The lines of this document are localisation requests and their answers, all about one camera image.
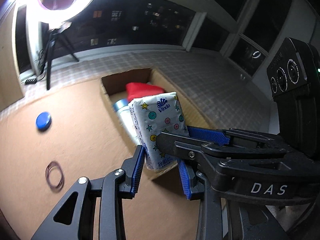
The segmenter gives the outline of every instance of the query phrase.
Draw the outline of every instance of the blue lid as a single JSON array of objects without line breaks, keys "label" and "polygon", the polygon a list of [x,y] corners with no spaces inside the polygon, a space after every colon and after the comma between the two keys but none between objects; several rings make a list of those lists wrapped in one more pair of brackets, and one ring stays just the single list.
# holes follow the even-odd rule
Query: blue lid
[{"label": "blue lid", "polygon": [[44,131],[49,128],[51,124],[51,115],[48,112],[42,112],[36,119],[36,126],[39,130]]},{"label": "blue lid", "polygon": [[113,104],[113,108],[115,109],[116,112],[118,112],[119,109],[121,109],[124,106],[128,106],[128,104],[129,104],[128,100],[126,98],[124,98],[124,99],[121,99],[121,100],[115,102]]}]

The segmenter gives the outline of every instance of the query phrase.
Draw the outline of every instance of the red object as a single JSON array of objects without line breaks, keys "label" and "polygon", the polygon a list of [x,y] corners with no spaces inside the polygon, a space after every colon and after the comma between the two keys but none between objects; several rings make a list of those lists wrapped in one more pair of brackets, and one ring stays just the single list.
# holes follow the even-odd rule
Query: red object
[{"label": "red object", "polygon": [[145,83],[132,82],[126,84],[125,88],[128,93],[128,102],[131,102],[134,98],[142,98],[164,93],[163,88]]}]

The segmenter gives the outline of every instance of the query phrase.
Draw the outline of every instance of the black camera housing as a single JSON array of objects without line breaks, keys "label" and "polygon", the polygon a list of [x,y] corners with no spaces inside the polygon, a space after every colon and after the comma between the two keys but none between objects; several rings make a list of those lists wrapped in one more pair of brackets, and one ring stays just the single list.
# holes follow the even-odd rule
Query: black camera housing
[{"label": "black camera housing", "polygon": [[267,68],[281,137],[307,156],[320,153],[320,57],[311,44],[285,38]]}]

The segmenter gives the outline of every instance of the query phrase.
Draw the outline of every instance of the yellow circle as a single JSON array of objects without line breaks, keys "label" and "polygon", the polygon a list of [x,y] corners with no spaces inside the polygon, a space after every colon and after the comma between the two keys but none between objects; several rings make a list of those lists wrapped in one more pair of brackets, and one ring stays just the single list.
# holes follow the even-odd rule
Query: yellow circle
[{"label": "yellow circle", "polygon": [[155,141],[156,141],[156,138],[157,138],[157,136],[156,136],[155,134],[153,134],[153,135],[150,136],[150,140],[151,140],[152,142],[155,142]]}]

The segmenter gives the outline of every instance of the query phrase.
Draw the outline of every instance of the white bottle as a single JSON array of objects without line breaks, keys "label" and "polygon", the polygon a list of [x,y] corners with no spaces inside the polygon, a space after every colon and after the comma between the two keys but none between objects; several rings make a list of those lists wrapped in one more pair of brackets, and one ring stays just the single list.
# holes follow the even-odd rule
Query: white bottle
[{"label": "white bottle", "polygon": [[128,100],[124,98],[114,103],[113,108],[116,111],[119,117],[119,120],[121,122],[121,125],[126,130],[128,136],[136,145],[139,145],[140,142],[131,118],[128,104],[129,104]]}]

